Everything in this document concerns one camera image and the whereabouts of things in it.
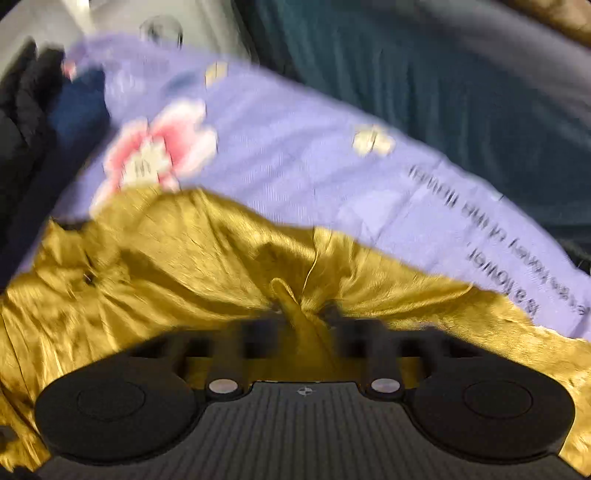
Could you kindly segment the white appliance with knobs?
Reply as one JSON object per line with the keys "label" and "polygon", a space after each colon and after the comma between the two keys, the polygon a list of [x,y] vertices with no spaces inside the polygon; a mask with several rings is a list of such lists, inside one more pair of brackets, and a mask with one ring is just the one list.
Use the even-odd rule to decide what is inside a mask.
{"label": "white appliance with knobs", "polygon": [[27,38],[39,46],[69,46],[84,36],[106,32],[249,56],[231,1],[3,1],[1,65],[10,62]]}

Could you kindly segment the purple floral bed sheet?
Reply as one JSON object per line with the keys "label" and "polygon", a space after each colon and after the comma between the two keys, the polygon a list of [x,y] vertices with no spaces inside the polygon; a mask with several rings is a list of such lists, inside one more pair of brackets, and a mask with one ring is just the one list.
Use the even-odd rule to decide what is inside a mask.
{"label": "purple floral bed sheet", "polygon": [[589,275],[485,180],[385,122],[245,61],[131,34],[80,41],[66,68],[104,71],[111,129],[56,219],[85,220],[130,186],[204,188],[500,292],[536,324],[589,337]]}

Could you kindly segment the black fuzzy garment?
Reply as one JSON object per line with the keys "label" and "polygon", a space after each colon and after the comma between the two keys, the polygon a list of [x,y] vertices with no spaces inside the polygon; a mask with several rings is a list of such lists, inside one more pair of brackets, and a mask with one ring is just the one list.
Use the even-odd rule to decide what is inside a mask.
{"label": "black fuzzy garment", "polygon": [[57,145],[50,122],[64,77],[64,51],[25,41],[1,75],[1,285],[32,244],[55,189],[47,185],[47,158]]}

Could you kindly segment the gold satin jacket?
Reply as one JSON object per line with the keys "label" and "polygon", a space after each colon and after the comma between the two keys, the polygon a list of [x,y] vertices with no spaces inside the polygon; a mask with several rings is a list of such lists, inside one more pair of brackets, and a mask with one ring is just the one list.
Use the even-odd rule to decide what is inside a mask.
{"label": "gold satin jacket", "polygon": [[280,307],[297,343],[287,378],[328,373],[320,312],[393,329],[433,324],[540,371],[571,394],[562,458],[590,470],[590,344],[531,323],[504,295],[415,270],[325,228],[276,225],[203,190],[117,194],[77,230],[50,223],[33,267],[1,296],[1,445],[6,469],[49,456],[33,405],[55,379],[178,327],[214,328]]}

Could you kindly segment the teal bed with grey blanket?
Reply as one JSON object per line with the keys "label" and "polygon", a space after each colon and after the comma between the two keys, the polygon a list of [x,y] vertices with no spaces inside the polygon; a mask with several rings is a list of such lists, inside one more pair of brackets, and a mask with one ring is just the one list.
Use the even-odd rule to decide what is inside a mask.
{"label": "teal bed with grey blanket", "polygon": [[590,130],[511,74],[361,1],[238,1],[260,63],[386,120],[590,256]]}

